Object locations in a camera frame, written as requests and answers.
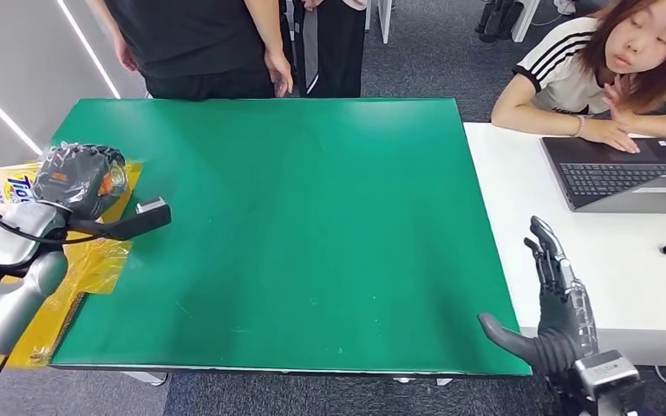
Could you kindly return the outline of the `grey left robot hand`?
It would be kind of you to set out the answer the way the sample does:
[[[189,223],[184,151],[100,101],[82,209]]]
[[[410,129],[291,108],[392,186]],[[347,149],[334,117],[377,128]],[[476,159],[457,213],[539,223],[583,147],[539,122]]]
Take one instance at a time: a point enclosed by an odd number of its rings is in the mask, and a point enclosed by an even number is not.
[[[39,201],[96,220],[127,189],[126,161],[111,146],[63,142],[52,146],[36,172],[33,192]]]

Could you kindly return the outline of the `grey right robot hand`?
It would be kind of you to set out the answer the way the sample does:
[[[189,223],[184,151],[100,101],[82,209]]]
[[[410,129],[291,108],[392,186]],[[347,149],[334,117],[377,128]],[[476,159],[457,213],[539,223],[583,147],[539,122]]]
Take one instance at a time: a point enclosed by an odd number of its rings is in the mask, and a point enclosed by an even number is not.
[[[587,289],[575,276],[552,228],[533,216],[530,231],[538,239],[524,239],[532,251],[539,279],[537,335],[528,338],[504,328],[488,313],[480,313],[477,318],[487,339],[536,372],[562,374],[575,361],[599,352],[595,319]]]

